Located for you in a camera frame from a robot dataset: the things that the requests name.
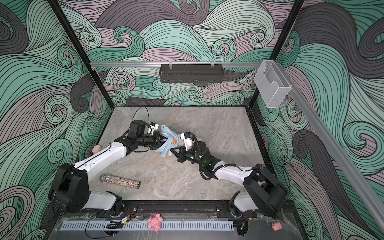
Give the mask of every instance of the black metal frame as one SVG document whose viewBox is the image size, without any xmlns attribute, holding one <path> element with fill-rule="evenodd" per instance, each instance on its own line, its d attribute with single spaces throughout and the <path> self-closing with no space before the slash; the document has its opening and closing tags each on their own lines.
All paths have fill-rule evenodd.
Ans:
<svg viewBox="0 0 384 240">
<path fill-rule="evenodd" d="M 299 14 L 301 7 L 303 6 L 303 3 L 304 3 L 304 0 L 295 0 L 295 2 L 293 3 L 292 9 L 288 15 L 288 18 L 285 20 L 284 27 L 276 42 L 275 47 L 273 48 L 273 51 L 271 53 L 271 56 L 269 57 L 269 60 L 277 60 L 277 57 L 279 56 L 279 53 L 285 43 L 285 40 L 288 38 L 289 33 L 291 32 L 293 24 L 296 21 L 297 15 Z M 259 93 L 260 92 L 258 90 L 256 90 L 253 93 L 251 101 L 249 102 L 249 105 L 248 105 L 249 108 L 253 108 L 253 106 L 256 103 L 256 99 L 259 96 Z"/>
<path fill-rule="evenodd" d="M 110 117 L 114 111 L 114 108 L 120 107 L 120 106 L 115 106 L 113 104 L 112 99 L 110 98 L 109 94 L 107 93 L 98 73 L 92 69 L 92 67 L 90 65 L 90 60 L 89 60 L 86 52 L 83 50 L 83 48 L 80 44 L 80 41 L 76 37 L 69 21 L 65 17 L 58 1 L 57 0 L 47 0 L 47 1 L 48 1 L 49 5 L 51 6 L 52 10 L 54 11 L 56 17 L 58 18 L 59 22 L 61 23 L 62 27 L 64 28 L 65 32 L 67 33 L 72 44 L 74 45 L 75 50 L 79 54 L 81 60 L 83 61 L 83 63 L 87 67 L 87 70 L 89 71 L 90 75 L 94 79 L 96 85 L 100 89 L 102 95 L 106 99 L 109 107 L 111 108 L 112 111 L 108 117 L 108 120 L 107 120 L 107 123 L 108 123 L 108 121 L 109 121 L 109 119 L 110 119 Z M 279 36 L 279 39 L 276 43 L 276 46 L 271 53 L 270 60 L 276 60 L 277 59 L 278 54 L 279 54 L 281 48 L 283 47 L 283 44 L 285 43 L 285 40 L 287 39 L 287 37 L 288 37 L 292 27 L 293 27 L 293 24 L 294 24 L 296 17 L 297 17 L 297 15 L 301 9 L 301 6 L 303 5 L 303 2 L 304 2 L 304 0 L 296 0 L 294 2 L 292 10 L 291 10 L 286 22 L 285 22 L 283 30 L 281 32 L 281 35 Z M 157 105 L 152 106 L 152 105 L 148 105 L 146 107 L 154 107 L 154 108 L 165 108 L 165 107 L 172 107 L 172 108 L 175 108 L 175 107 L 176 108 L 177 107 L 182 107 L 182 108 L 185 108 L 185 107 L 190 107 L 190 108 L 196 108 L 196 107 L 215 107 L 215 108 L 217 108 L 217 107 L 226 107 L 226 108 L 227 107 L 235 107 L 235 108 L 238 108 L 238 107 L 244 107 L 246 112 L 247 112 L 249 122 L 251 123 L 253 132 L 255 134 L 255 138 L 256 138 L 257 144 L 260 148 L 260 152 L 262 154 L 263 160 L 265 163 L 272 163 L 271 159 L 269 157 L 268 151 L 264 145 L 264 141 L 261 137 L 260 131 L 257 127 L 255 117 L 252 113 L 252 108 L 255 105 L 256 99 L 258 96 L 259 96 L 259 90 L 256 89 L 250 102 L 249 102 L 249 104 L 246 106 L 198 106 L 198 105 L 197 106 L 157 106 Z M 266 165 L 266 167 L 271 172 L 275 173 L 275 170 L 274 170 L 272 165 Z M 137 201 L 124 200 L 123 202 L 126 205 L 126 207 L 129 209 L 133 210 L 134 208 L 136 208 L 136 211 L 133 211 L 133 217 L 137 217 L 138 214 L 145 215 L 145 214 L 150 214 L 150 213 L 154 213 L 154 212 L 205 213 L 205 214 L 213 214 L 219 218 L 228 218 L 229 220 L 232 220 L 235 223 L 235 222 L 238 222 L 240 220 L 244 220 L 246 218 L 253 217 L 257 213 L 257 212 L 254 213 L 252 211 L 247 211 L 247 212 L 245 212 L 246 218 L 245 217 L 244 218 L 243 217 L 242 218 L 234 218 L 230 214 L 229 209 L 227 208 L 229 206 L 228 200 L 188 200 L 188 201 L 187 200 L 137 200 Z M 300 217 L 297 213 L 297 210 L 296 210 L 296 207 L 295 207 L 293 201 L 286 200 L 283 203 L 282 208 L 286 212 L 287 211 L 293 212 L 295 220 L 298 224 L 298 229 L 299 229 L 303 239 L 307 240 L 308 237 L 305 233 L 304 226 L 300 220 Z M 56 213 L 54 220 L 57 220 L 59 218 L 59 214 L 60 214 L 60 211 Z M 106 212 L 102 212 L 102 211 L 99 212 L 97 216 L 103 217 L 103 218 L 104 217 L 110 217 L 107 215 Z"/>
<path fill-rule="evenodd" d="M 109 96 L 107 90 L 105 89 L 103 82 L 101 81 L 98 73 L 92 69 L 90 65 L 90 59 L 88 58 L 88 55 L 84 51 L 83 47 L 81 46 L 81 43 L 79 39 L 76 37 L 76 34 L 74 33 L 68 19 L 65 17 L 63 10 L 61 9 L 59 3 L 57 0 L 47 0 L 49 5 L 51 6 L 53 12 L 55 13 L 57 19 L 59 20 L 61 26 L 63 27 L 64 31 L 67 33 L 68 38 L 72 42 L 76 52 L 80 56 L 81 60 L 85 64 L 89 74 L 95 81 L 97 87 L 101 91 L 101 94 L 104 96 L 105 100 L 107 101 L 109 107 L 113 110 L 114 109 L 114 104 L 112 102 L 111 97 Z"/>
<path fill-rule="evenodd" d="M 80 215 L 86 213 L 95 214 L 96 218 L 104 218 L 106 220 L 121 220 L 125 216 L 128 216 L 132 212 L 132 218 L 147 219 L 154 213 L 174 213 L 174 214 L 204 214 L 208 219 L 223 218 L 228 221 L 233 221 L 234 225 L 240 223 L 249 218 L 257 217 L 257 214 L 263 214 L 259 210 L 246 211 L 243 216 L 235 218 L 231 215 L 228 206 L 230 205 L 228 200 L 123 200 L 125 209 L 123 214 L 119 217 L 111 217 L 107 211 L 96 212 L 95 210 L 81 210 Z M 300 216 L 297 212 L 296 206 L 291 200 L 286 200 L 281 205 L 285 213 L 292 213 L 303 240 L 308 240 L 308 236 L 305 233 L 305 228 L 301 222 Z M 57 212 L 52 223 L 56 223 L 60 216 L 66 217 L 73 216 L 73 214 L 67 214 L 64 212 Z"/>
<path fill-rule="evenodd" d="M 103 135 L 103 133 L 104 133 L 104 131 L 105 131 L 105 128 L 107 127 L 108 122 L 109 122 L 109 120 L 111 119 L 111 116 L 112 116 L 114 110 L 115 110 L 115 109 L 111 109 L 111 112 L 109 113 L 108 119 L 107 119 L 107 121 L 105 122 L 105 125 L 104 125 L 104 127 L 103 127 L 103 130 L 101 131 L 101 134 L 100 134 L 100 136 L 99 136 L 98 139 L 97 139 L 97 143 L 100 142 L 101 136 Z"/>
</svg>

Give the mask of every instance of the green swirl wall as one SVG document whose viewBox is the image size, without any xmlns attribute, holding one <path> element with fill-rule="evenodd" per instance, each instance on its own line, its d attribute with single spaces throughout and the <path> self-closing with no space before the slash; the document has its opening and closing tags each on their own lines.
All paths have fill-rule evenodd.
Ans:
<svg viewBox="0 0 384 240">
<path fill-rule="evenodd" d="M 90 155 L 110 112 L 48 2 L 1 1 L 1 239 L 44 238 L 57 167 Z"/>
<path fill-rule="evenodd" d="M 383 31 L 383 1 L 304 5 L 278 62 L 384 200 Z M 289 173 L 309 239 L 384 239 L 290 95 L 277 109 L 259 97 L 256 112 L 272 161 Z"/>
<path fill-rule="evenodd" d="M 59 2 L 91 61 L 261 62 L 294 1 Z M 256 88 L 257 69 L 228 68 L 225 82 L 202 84 L 161 83 L 159 68 L 97 70 L 117 106 L 247 106 Z"/>
</svg>

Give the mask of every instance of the cable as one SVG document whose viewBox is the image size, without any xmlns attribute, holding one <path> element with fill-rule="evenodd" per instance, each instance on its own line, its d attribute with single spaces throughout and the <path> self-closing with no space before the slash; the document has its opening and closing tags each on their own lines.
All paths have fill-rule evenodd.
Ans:
<svg viewBox="0 0 384 240">
<path fill-rule="evenodd" d="M 131 213 L 131 216 L 129 217 L 129 219 L 131 219 L 132 218 L 132 212 L 131 212 L 131 210 L 130 209 L 124 209 L 124 210 L 128 210 L 130 213 Z"/>
<path fill-rule="evenodd" d="M 200 149 L 199 141 L 197 140 L 195 134 L 191 133 L 191 137 L 195 140 L 195 144 L 197 146 L 197 149 L 199 150 L 199 156 L 200 156 L 200 154 L 202 154 L 202 152 L 201 152 L 201 149 Z"/>
<path fill-rule="evenodd" d="M 86 163 L 89 162 L 90 160 L 94 159 L 95 157 L 97 157 L 97 156 L 99 156 L 99 155 L 105 153 L 105 152 L 108 151 L 110 148 L 111 148 L 111 145 L 109 145 L 108 149 L 104 150 L 103 152 L 98 152 L 98 153 L 96 153 L 97 155 L 93 155 L 93 158 L 89 159 L 88 161 L 82 163 L 80 166 L 75 167 L 75 168 L 79 169 L 79 167 L 83 166 L 84 164 L 86 164 Z"/>
<path fill-rule="evenodd" d="M 101 239 L 101 238 L 107 238 L 109 237 L 109 235 L 106 235 L 106 236 L 103 236 L 103 237 L 90 237 L 88 234 L 87 234 L 87 226 L 88 226 L 88 223 L 90 222 L 90 220 L 96 216 L 96 214 L 99 214 L 102 210 L 96 212 L 95 214 L 93 214 L 93 216 L 91 216 L 91 218 L 88 220 L 87 224 L 85 225 L 85 229 L 84 229 L 84 232 L 85 232 L 85 235 L 91 239 Z"/>
<path fill-rule="evenodd" d="M 245 223 L 246 221 L 248 221 L 248 219 L 245 219 L 244 221 L 242 221 L 242 222 L 240 222 L 240 223 L 234 224 L 233 226 L 234 226 L 234 227 L 237 227 L 237 226 L 239 226 L 240 224 Z"/>
<path fill-rule="evenodd" d="M 65 180 L 65 178 L 68 176 L 68 174 L 69 174 L 69 172 L 67 172 L 67 173 L 64 175 L 64 177 L 62 178 L 62 180 L 61 180 L 59 186 L 64 182 L 64 180 Z M 56 192 L 57 192 L 57 189 L 56 189 L 55 192 L 53 193 L 53 197 L 52 197 L 52 200 L 51 200 L 51 205 L 52 205 L 52 212 L 53 212 L 53 214 L 56 214 L 56 213 L 57 213 L 57 211 L 55 211 L 55 208 L 53 207 L 53 200 L 54 200 L 54 198 L 55 198 Z M 66 214 L 67 212 L 68 212 L 68 211 L 66 211 L 66 212 L 63 213 L 63 214 L 59 214 L 59 217 L 63 216 L 63 215 Z"/>
<path fill-rule="evenodd" d="M 234 163 L 226 163 L 224 165 L 220 165 L 220 166 L 216 167 L 208 177 L 205 177 L 202 172 L 200 172 L 200 175 L 203 177 L 204 180 L 210 180 L 215 175 L 217 170 L 219 170 L 220 168 L 223 168 L 223 167 L 237 167 L 237 165 Z"/>
<path fill-rule="evenodd" d="M 149 124 L 149 112 L 148 112 L 148 108 L 147 108 L 147 107 L 144 107 L 144 106 L 141 106 L 141 107 L 139 107 L 139 108 L 136 110 L 136 112 L 133 114 L 133 117 L 132 117 L 131 122 L 132 122 L 133 119 L 135 118 L 135 115 L 136 115 L 136 113 L 138 112 L 138 110 L 139 110 L 140 108 L 145 108 L 145 109 L 147 110 L 147 114 L 148 114 L 148 124 Z M 131 128 L 131 126 L 129 125 L 129 128 L 128 128 L 127 131 L 123 134 L 123 136 L 127 135 L 127 133 L 129 132 L 129 129 L 130 129 L 130 128 Z"/>
<path fill-rule="evenodd" d="M 57 191 L 57 189 L 56 189 L 55 192 L 53 193 L 53 197 L 52 197 L 52 200 L 51 200 L 51 205 L 52 205 L 52 212 L 53 212 L 53 214 L 56 214 L 56 213 L 57 213 L 57 211 L 55 211 L 55 208 L 53 207 L 53 199 L 55 198 L 56 191 Z M 63 216 L 63 215 L 66 214 L 67 212 L 68 212 L 68 211 L 66 211 L 66 212 L 63 213 L 63 214 L 59 214 L 59 217 Z"/>
</svg>

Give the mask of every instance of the pink turtle toy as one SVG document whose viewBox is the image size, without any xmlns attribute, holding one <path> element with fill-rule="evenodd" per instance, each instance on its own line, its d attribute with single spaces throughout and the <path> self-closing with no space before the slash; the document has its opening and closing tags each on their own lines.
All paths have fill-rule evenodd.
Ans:
<svg viewBox="0 0 384 240">
<path fill-rule="evenodd" d="M 153 217 L 149 217 L 148 219 L 148 229 L 151 230 L 153 228 L 155 232 L 161 229 L 160 223 L 163 221 L 163 218 L 160 217 L 160 214 L 155 214 Z"/>
</svg>

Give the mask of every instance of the clear acrylic holder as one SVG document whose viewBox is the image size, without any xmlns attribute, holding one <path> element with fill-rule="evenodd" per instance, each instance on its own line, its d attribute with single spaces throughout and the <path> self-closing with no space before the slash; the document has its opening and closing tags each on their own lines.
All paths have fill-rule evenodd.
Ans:
<svg viewBox="0 0 384 240">
<path fill-rule="evenodd" d="M 287 78 L 281 64 L 273 60 L 264 60 L 261 63 L 254 81 L 267 108 L 278 108 L 292 89 Z"/>
</svg>

